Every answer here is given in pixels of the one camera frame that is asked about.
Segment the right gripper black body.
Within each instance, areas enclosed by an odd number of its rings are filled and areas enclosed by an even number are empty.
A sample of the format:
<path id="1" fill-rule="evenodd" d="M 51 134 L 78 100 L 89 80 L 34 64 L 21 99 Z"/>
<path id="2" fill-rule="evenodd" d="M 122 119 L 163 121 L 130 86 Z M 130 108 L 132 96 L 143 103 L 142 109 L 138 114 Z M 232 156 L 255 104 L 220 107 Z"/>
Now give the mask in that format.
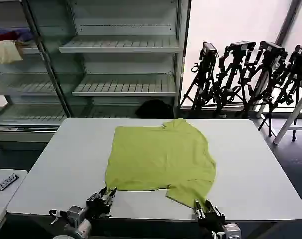
<path id="1" fill-rule="evenodd" d="M 198 223 L 202 228 L 206 228 L 209 231 L 223 232 L 225 216 L 215 212 L 205 213 L 203 216 L 198 217 Z"/>

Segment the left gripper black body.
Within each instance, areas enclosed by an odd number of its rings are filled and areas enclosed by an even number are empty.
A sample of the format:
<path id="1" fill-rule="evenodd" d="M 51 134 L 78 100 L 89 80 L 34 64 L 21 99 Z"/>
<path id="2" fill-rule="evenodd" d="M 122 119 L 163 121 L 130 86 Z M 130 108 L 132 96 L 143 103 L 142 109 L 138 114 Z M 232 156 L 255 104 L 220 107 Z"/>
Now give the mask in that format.
<path id="1" fill-rule="evenodd" d="M 99 200 L 98 193 L 94 193 L 86 201 L 86 219 L 95 220 L 107 215 L 111 205 L 112 203 L 107 203 L 106 200 Z"/>

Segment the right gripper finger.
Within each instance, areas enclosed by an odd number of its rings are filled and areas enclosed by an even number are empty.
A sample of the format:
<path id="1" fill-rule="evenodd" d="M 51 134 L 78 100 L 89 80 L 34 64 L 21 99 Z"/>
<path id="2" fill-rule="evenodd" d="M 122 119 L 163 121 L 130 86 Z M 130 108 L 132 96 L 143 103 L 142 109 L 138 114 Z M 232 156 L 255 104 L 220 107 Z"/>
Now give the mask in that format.
<path id="1" fill-rule="evenodd" d="M 219 210 L 217 209 L 216 206 L 212 205 L 212 203 L 209 200 L 205 200 L 205 207 L 206 207 L 206 212 L 207 213 L 214 213 L 216 215 L 220 215 Z"/>
<path id="2" fill-rule="evenodd" d="M 203 211 L 203 209 L 201 207 L 201 204 L 199 203 L 198 200 L 194 201 L 194 211 L 195 211 L 195 214 L 196 214 L 196 216 L 199 220 L 205 219 L 204 211 Z"/>

